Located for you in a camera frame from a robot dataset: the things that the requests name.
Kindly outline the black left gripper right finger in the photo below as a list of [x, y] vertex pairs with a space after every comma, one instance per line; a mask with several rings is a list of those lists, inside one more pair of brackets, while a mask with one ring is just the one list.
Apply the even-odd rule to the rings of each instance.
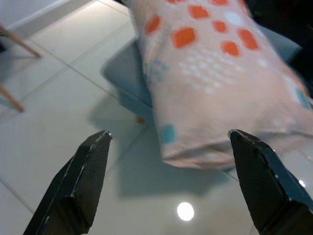
[[231, 130], [236, 171], [254, 228], [259, 235], [311, 235], [313, 199], [257, 137]]

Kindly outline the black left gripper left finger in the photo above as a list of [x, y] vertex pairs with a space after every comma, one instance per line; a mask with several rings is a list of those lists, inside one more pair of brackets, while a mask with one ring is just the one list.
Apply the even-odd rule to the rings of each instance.
[[54, 176], [26, 235], [85, 235], [95, 218], [112, 134], [100, 131], [80, 144]]

